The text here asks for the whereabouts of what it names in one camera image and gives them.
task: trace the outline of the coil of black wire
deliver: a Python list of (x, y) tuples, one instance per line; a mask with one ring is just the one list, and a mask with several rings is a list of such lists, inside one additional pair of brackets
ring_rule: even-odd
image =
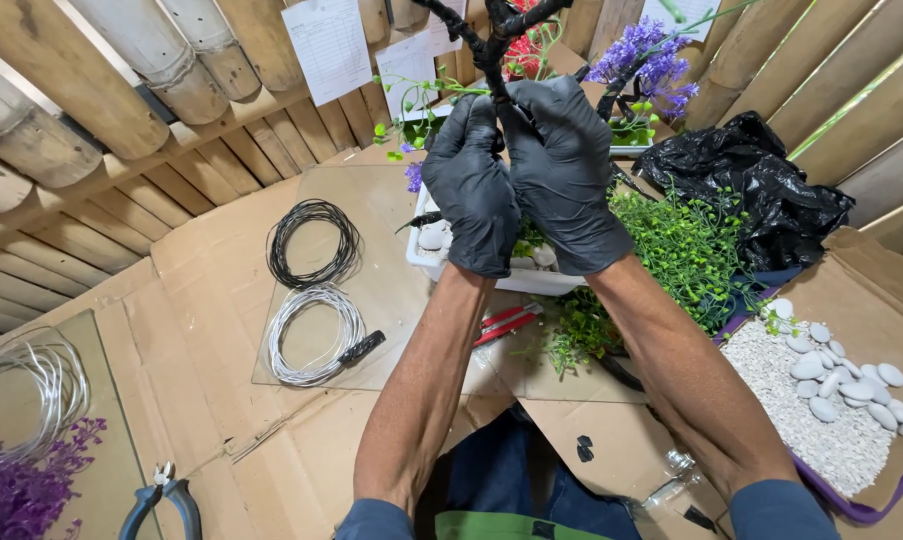
[[(328, 264), (307, 274), (295, 275), (291, 272), (289, 259), (286, 256), (289, 240), (295, 231), (304, 223), (325, 221), (338, 228), (338, 249)], [(321, 199), (301, 201), (278, 221), (268, 232), (271, 237), (271, 248), (268, 250), (268, 270), (272, 276), (290, 289), (305, 289), (334, 282), (344, 275), (355, 264), (359, 257), (359, 242), (362, 236), (359, 230), (348, 219), (341, 208)]]

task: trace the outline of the paper sheet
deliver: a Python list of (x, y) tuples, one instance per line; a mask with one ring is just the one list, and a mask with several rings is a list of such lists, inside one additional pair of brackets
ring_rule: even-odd
[(372, 80), (359, 0), (305, 0), (281, 18), (316, 106)]
[[(381, 81), (391, 85), (385, 92), (385, 101), (388, 102), (388, 113), (392, 118), (402, 117), (404, 101), (414, 104), (412, 111), (415, 111), (421, 109), (424, 104), (438, 99), (438, 92), (435, 90), (416, 88), (408, 92), (408, 95), (405, 94), (408, 89), (414, 87), (411, 81), (431, 81), (435, 78), (435, 62), (429, 51), (431, 38), (429, 32), (420, 31), (404, 41), (374, 53)], [(411, 81), (401, 80), (399, 76)]]
[[(468, 0), (445, 0), (445, 6), (452, 8), (455, 10), (459, 16), (462, 18), (465, 17), (465, 5)], [(432, 13), (428, 16), (428, 30), (427, 30), (429, 39), (431, 43), (428, 43), (428, 50), (431, 51), (431, 55), (437, 57), (438, 55), (444, 55), (445, 53), (451, 53), (458, 51), (461, 49), (462, 38), (458, 37), (455, 41), (449, 41), (449, 29), (445, 26), (445, 23), (442, 22), (442, 19), (438, 18), (438, 15)]]
[[(645, 2), (644, 8), (641, 9), (641, 16), (664, 21), (664, 30), (668, 32), (679, 26), (685, 26), (701, 19), (709, 8), (711, 8), (712, 13), (717, 12), (722, 0), (674, 0), (674, 2), (675, 6), (681, 10), (682, 15), (685, 16), (685, 22), (681, 25), (675, 24), (675, 17), (665, 9), (665, 6), (662, 6), (659, 0), (648, 0)], [(698, 30), (698, 33), (691, 33), (688, 37), (696, 42), (704, 42), (705, 38), (708, 37), (708, 31), (712, 28), (713, 22), (714, 20), (709, 20), (696, 26), (695, 30)]]

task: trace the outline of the person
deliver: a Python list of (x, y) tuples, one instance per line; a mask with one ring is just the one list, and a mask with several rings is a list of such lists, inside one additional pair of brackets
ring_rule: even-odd
[[(581, 87), (565, 76), (507, 90), (520, 108), (462, 97), (421, 167), (454, 241), (365, 425), (354, 503), (336, 538), (413, 538), (416, 502), (449, 432), (477, 326), (496, 281), (510, 274), (520, 214), (551, 240), (561, 271), (584, 276), (601, 300), (661, 421), (729, 503), (738, 540), (839, 538), (758, 399), (642, 266), (608, 210), (611, 131)], [(492, 152), (497, 118), (510, 168)], [(531, 515), (521, 430), (506, 414), (456, 449), (451, 511), (435, 519), (439, 540), (639, 538), (620, 502), (585, 493), (567, 469), (555, 479), (564, 493), (552, 495), (544, 515)]]

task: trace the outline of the forearm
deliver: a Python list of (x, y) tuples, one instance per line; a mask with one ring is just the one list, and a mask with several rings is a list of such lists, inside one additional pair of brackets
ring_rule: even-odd
[(365, 425), (354, 497), (409, 516), (445, 444), (495, 279), (446, 264)]
[(760, 480), (798, 481), (758, 398), (634, 253), (586, 280), (621, 332), (655, 410), (726, 498)]

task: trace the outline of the blue-handled pliers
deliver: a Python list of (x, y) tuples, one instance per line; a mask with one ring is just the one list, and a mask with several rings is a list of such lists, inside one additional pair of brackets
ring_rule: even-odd
[(198, 504), (189, 493), (189, 481), (186, 478), (174, 479), (174, 467), (171, 461), (159, 468), (155, 465), (155, 485), (134, 490), (134, 507), (122, 523), (118, 532), (118, 540), (135, 540), (139, 528), (146, 521), (148, 512), (155, 508), (162, 496), (170, 500), (184, 522), (184, 539), (202, 539), (202, 519), (198, 515)]

